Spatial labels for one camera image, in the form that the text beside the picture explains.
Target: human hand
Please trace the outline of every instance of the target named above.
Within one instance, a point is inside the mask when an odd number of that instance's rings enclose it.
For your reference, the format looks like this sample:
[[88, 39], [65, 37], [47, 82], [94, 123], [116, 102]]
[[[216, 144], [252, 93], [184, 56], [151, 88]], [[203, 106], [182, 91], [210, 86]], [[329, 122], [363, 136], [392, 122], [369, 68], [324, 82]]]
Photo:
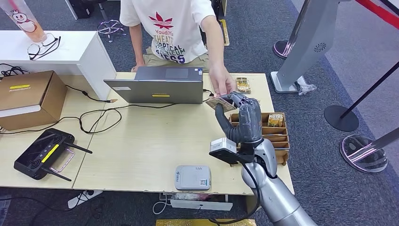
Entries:
[[144, 62], [136, 63], [136, 66], [134, 66], [130, 72], [137, 72], [138, 67], [143, 67], [143, 66], [145, 66]]
[[223, 64], [214, 65], [209, 69], [209, 76], [211, 78], [213, 89], [216, 97], [229, 94], [237, 90], [237, 83], [229, 74]]

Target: laptop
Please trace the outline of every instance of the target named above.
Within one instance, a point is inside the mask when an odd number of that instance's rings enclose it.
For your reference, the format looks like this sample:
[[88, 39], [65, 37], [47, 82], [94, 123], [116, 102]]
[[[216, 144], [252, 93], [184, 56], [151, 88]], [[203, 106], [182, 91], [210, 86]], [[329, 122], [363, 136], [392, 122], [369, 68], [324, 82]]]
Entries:
[[201, 104], [202, 68], [139, 67], [133, 80], [105, 79], [128, 103]]

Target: electrical cable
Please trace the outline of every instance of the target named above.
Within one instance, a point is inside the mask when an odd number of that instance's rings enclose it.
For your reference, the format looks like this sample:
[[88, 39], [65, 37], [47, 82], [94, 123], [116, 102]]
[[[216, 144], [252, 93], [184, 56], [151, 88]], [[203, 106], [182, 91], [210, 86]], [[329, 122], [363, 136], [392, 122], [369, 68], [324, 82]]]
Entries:
[[244, 167], [244, 169], [247, 171], [247, 173], [250, 175], [251, 179], [253, 180], [254, 184], [255, 184], [255, 188], [256, 188], [256, 194], [257, 194], [257, 200], [256, 200], [256, 205], [255, 207], [251, 210], [251, 212], [249, 212], [248, 214], [246, 214], [245, 216], [239, 218], [239, 219], [235, 219], [235, 220], [230, 220], [230, 221], [217, 221], [214, 218], [210, 218], [208, 219], [210, 222], [217, 224], [218, 226], [220, 225], [228, 225], [228, 224], [234, 224], [236, 222], [242, 221], [247, 219], [248, 217], [252, 216], [252, 214], [254, 214], [260, 203], [261, 203], [261, 198], [260, 198], [260, 190], [259, 190], [259, 185], [255, 180], [255, 177], [252, 175], [252, 173], [249, 171], [248, 167], [245, 165], [245, 163], [240, 162], [242, 164], [242, 167]]
[[91, 96], [89, 96], [88, 93], [87, 93], [86, 91], [83, 91], [83, 90], [74, 88], [74, 87], [69, 86], [69, 85], [65, 85], [65, 86], [68, 87], [68, 88], [70, 88], [70, 89], [79, 91], [79, 92], [81, 92], [83, 95], [87, 96], [89, 99], [94, 100], [94, 101], [97, 101], [97, 102], [114, 103], [115, 101], [118, 100], [118, 99], [112, 99], [112, 100], [97, 100], [97, 99], [94, 99], [94, 98], [92, 98]]
[[[160, 204], [160, 203], [163, 203], [163, 204], [164, 204], [162, 210], [159, 211], [159, 212], [155, 212], [155, 206], [158, 205], [158, 204]], [[155, 204], [152, 206], [152, 212], [153, 212], [155, 215], [161, 214], [161, 213], [165, 210], [166, 206], [171, 206], [171, 205], [172, 205], [172, 204], [168, 204], [168, 196], [165, 195], [165, 201], [164, 201], [164, 202], [160, 201], [160, 202], [155, 203]]]
[[13, 75], [17, 75], [17, 74], [29, 73], [29, 71], [23, 70], [20, 66], [12, 66], [12, 65], [9, 65], [9, 64], [0, 64], [0, 66], [1, 66], [1, 65], [6, 65], [6, 66], [11, 67], [11, 69], [9, 69], [9, 70], [7, 70], [7, 71], [1, 71], [1, 74], [2, 74], [4, 77], [13, 76]]
[[83, 193], [80, 194], [79, 198], [78, 198], [78, 202], [76, 203], [76, 205], [74, 207], [72, 207], [71, 209], [67, 209], [67, 210], [61, 210], [61, 209], [55, 209], [47, 204], [45, 204], [44, 202], [37, 200], [35, 198], [31, 198], [31, 197], [24, 197], [24, 196], [16, 196], [16, 197], [11, 197], [11, 198], [6, 198], [6, 199], [0, 199], [0, 201], [7, 201], [7, 200], [12, 200], [12, 199], [28, 199], [31, 201], [35, 201], [40, 203], [41, 205], [45, 206], [47, 209], [52, 210], [52, 211], [57, 211], [57, 212], [69, 212], [71, 210], [73, 210], [74, 208], [76, 208], [79, 204], [79, 201], [85, 201], [80, 199], [82, 197]]
[[[87, 202], [87, 201], [90, 200], [90, 199], [82, 192], [82, 193], [80, 193], [80, 195], [78, 196], [78, 201], [76, 202], [75, 206], [72, 207], [72, 208], [70, 208], [70, 209], [67, 209], [67, 210], [55, 209], [55, 208], [50, 207], [48, 204], [45, 204], [44, 202], [42, 202], [42, 201], [40, 201], [40, 200], [37, 200], [37, 199], [34, 199], [34, 198], [30, 198], [30, 197], [24, 197], [24, 196], [16, 196], [16, 197], [11, 197], [11, 198], [6, 198], [6, 199], [0, 199], [0, 201], [7, 201], [7, 200], [12, 200], [12, 199], [28, 199], [28, 200], [31, 200], [31, 201], [38, 202], [38, 203], [40, 203], [41, 205], [44, 206], [44, 208], [42, 208], [42, 209], [33, 217], [33, 219], [30, 221], [29, 226], [33, 226], [33, 225], [34, 225], [34, 222], [35, 222], [35, 220], [37, 219], [37, 217], [39, 216], [39, 214], [41, 214], [41, 213], [42, 213], [43, 211], [45, 211], [46, 209], [53, 210], [53, 211], [58, 211], [58, 212], [69, 212], [69, 211], [72, 211], [73, 209], [75, 209], [75, 208], [78, 206], [79, 201]], [[104, 197], [98, 197], [98, 199], [99, 199], [99, 200], [102, 200], [102, 202], [100, 202], [100, 203], [98, 204], [98, 206], [95, 207], [94, 209], [93, 209], [92, 202], [91, 202], [91, 205], [90, 205], [90, 213], [91, 213], [91, 216], [90, 216], [90, 218], [99, 219], [99, 218], [102, 216], [102, 213], [103, 213], [103, 205], [104, 205], [104, 199], [105, 199], [105, 198], [104, 198]]]
[[[88, 95], [86, 95], [87, 92], [85, 92], [85, 91], [83, 91], [83, 90], [76, 89], [76, 88], [73, 88], [73, 87], [71, 87], [71, 88], [74, 89], [74, 90], [76, 90], [76, 91], [82, 92], [85, 96], [87, 96], [88, 98], [90, 98], [90, 99], [92, 99], [92, 100], [95, 100], [95, 101], [98, 101], [98, 102], [104, 102], [104, 101], [102, 101], [102, 100], [96, 100], [96, 99], [94, 99], [94, 98], [89, 97]], [[210, 92], [210, 94], [209, 94], [210, 97], [213, 97], [213, 96], [214, 96], [214, 94], [212, 93], [212, 91], [210, 91], [210, 90], [208, 90], [208, 89], [203, 89], [203, 91], [204, 91], [204, 92]], [[113, 103], [113, 102], [112, 102], [113, 100], [115, 100], [115, 99], [107, 100], [107, 101], [109, 101], [108, 103]], [[146, 107], [146, 108], [154, 108], [154, 109], [161, 109], [161, 108], [166, 108], [166, 107], [170, 107], [170, 106], [174, 106], [174, 105], [176, 105], [176, 104], [168, 104], [168, 105], [164, 105], [164, 106], [145, 106], [145, 105], [129, 104], [129, 105], [122, 106], [122, 107], [114, 107], [114, 108], [108, 108], [108, 109], [98, 109], [98, 110], [93, 110], [93, 111], [85, 112], [85, 113], [81, 114], [80, 117], [76, 117], [76, 116], [66, 116], [66, 117], [62, 117], [60, 120], [56, 121], [55, 123], [53, 123], [53, 124], [51, 124], [51, 125], [49, 125], [49, 126], [46, 126], [46, 127], [42, 128], [42, 129], [29, 129], [29, 130], [23, 130], [23, 131], [18, 131], [18, 132], [7, 132], [7, 133], [1, 132], [1, 130], [0, 130], [0, 135], [1, 135], [1, 134], [4, 134], [4, 135], [12, 135], [12, 134], [19, 134], [19, 133], [26, 133], [26, 132], [40, 132], [40, 131], [49, 129], [49, 128], [51, 128], [51, 127], [57, 125], [58, 123], [60, 123], [60, 122], [61, 122], [62, 120], [64, 120], [64, 119], [77, 119], [77, 120], [79, 120], [80, 130], [82, 130], [83, 132], [85, 132], [85, 133], [87, 133], [87, 134], [97, 134], [97, 133], [102, 133], [102, 132], [104, 132], [104, 131], [107, 131], [107, 130], [111, 129], [112, 127], [114, 127], [115, 125], [117, 125], [117, 124], [122, 120], [122, 114], [118, 111], [118, 109], [127, 108], [127, 107], [132, 107], [132, 106], [136, 106], [136, 107]], [[115, 123], [113, 123], [111, 126], [105, 128], [105, 129], [103, 129], [103, 130], [100, 130], [100, 131], [93, 131], [93, 129], [96, 127], [96, 125], [100, 122], [101, 118], [102, 118], [102, 117], [105, 115], [105, 113], [108, 112], [108, 111], [116, 111], [116, 113], [118, 113], [119, 118], [117, 119], [117, 121], [116, 121]], [[93, 123], [93, 125], [91, 126], [91, 128], [90, 128], [89, 130], [86, 130], [85, 128], [83, 128], [83, 120], [82, 120], [83, 117], [86, 116], [86, 115], [88, 115], [88, 114], [96, 113], [96, 112], [101, 112], [100, 117]]]

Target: red rope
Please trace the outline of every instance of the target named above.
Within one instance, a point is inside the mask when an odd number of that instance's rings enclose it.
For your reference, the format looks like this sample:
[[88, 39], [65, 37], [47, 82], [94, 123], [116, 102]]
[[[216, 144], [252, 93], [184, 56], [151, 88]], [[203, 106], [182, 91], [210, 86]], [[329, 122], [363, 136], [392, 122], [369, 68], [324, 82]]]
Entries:
[[362, 6], [366, 7], [371, 12], [375, 13], [385, 22], [396, 27], [396, 29], [399, 29], [399, 17], [393, 15], [388, 10], [376, 5], [371, 0], [356, 0], [356, 1], [360, 3]]

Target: white cable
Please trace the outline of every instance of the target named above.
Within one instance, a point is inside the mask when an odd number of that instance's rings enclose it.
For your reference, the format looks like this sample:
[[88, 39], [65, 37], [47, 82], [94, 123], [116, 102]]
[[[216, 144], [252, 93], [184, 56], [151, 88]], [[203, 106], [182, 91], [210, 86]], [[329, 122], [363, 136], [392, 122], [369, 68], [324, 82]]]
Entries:
[[[158, 205], [158, 204], [160, 204], [160, 203], [163, 203], [164, 206], [163, 206], [163, 208], [162, 208], [162, 210], [161, 210], [160, 212], [156, 213], [156, 212], [155, 212], [155, 206]], [[155, 215], [161, 214], [161, 213], [165, 210], [166, 206], [171, 206], [171, 205], [172, 205], [172, 204], [168, 204], [168, 197], [167, 197], [167, 195], [165, 195], [165, 201], [164, 201], [164, 202], [157, 202], [157, 203], [155, 203], [155, 204], [152, 206], [152, 212], [153, 212]]]

